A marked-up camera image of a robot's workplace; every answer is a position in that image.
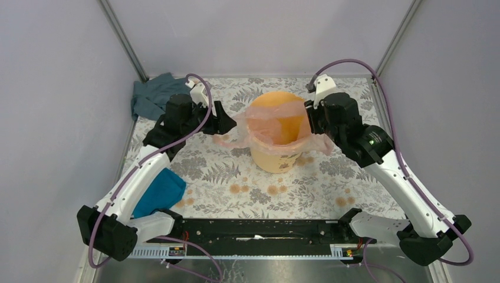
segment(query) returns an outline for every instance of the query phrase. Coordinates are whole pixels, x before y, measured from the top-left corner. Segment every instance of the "gray cloth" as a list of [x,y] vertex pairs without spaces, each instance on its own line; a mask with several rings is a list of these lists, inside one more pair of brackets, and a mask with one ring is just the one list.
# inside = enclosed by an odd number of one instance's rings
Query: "gray cloth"
[[159,75],[158,77],[141,83],[134,82],[134,94],[130,102],[132,107],[132,119],[137,121],[139,116],[150,120],[158,120],[165,113],[165,105],[174,94],[189,94],[189,87],[184,83],[184,78],[175,79],[171,73]]

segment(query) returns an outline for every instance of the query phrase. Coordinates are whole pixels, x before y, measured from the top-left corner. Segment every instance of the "white wall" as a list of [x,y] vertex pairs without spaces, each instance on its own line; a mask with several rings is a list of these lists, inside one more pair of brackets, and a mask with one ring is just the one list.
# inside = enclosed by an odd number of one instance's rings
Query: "white wall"
[[[149,75],[304,75],[376,67],[412,0],[111,0]],[[331,74],[366,74],[348,64]]]
[[137,75],[97,1],[0,8],[0,281],[70,282],[113,185]]
[[[424,1],[383,80],[403,155],[455,214],[475,262],[453,282],[498,282],[500,188],[500,2]],[[447,256],[463,261],[459,241]]]

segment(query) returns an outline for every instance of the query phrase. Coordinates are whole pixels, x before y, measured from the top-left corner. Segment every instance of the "floral tablecloth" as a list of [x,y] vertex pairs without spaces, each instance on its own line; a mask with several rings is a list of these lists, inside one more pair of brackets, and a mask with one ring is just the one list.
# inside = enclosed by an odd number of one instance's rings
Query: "floral tablecloth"
[[[269,91],[288,91],[306,99],[306,78],[212,78],[214,100],[220,100],[233,116],[256,97]],[[379,124],[365,78],[337,78],[340,91],[358,101],[363,121]],[[154,121],[139,118],[124,168],[136,157]],[[308,152],[287,173],[260,169],[249,149],[226,149],[212,137],[198,133],[172,162],[171,170],[187,188],[172,210],[186,218],[308,218],[338,219],[350,208],[398,218],[403,211],[385,188],[339,149],[330,156]]]

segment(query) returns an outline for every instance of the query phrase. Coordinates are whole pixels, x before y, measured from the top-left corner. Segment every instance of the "dark teal cloth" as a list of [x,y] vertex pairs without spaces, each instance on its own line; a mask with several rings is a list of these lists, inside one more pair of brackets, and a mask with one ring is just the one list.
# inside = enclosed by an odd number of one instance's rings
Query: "dark teal cloth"
[[189,87],[184,83],[185,78],[173,78],[171,73],[159,75],[158,77],[141,83],[134,82],[134,94],[132,96],[132,119],[137,121],[139,116],[149,120],[158,120],[165,113],[165,105],[174,94],[189,94]]
[[132,215],[134,218],[141,218],[152,214],[156,209],[169,209],[182,199],[185,190],[186,182],[165,168],[151,182]]

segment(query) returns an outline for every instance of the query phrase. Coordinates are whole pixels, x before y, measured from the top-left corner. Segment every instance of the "plastic bag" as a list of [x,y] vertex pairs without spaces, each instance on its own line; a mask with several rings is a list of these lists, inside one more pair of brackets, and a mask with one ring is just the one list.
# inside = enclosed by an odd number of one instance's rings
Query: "plastic bag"
[[231,149],[250,147],[269,155],[291,155],[316,150],[329,155],[333,142],[325,134],[312,134],[303,101],[275,107],[249,106],[233,117],[237,122],[229,133],[213,141]]

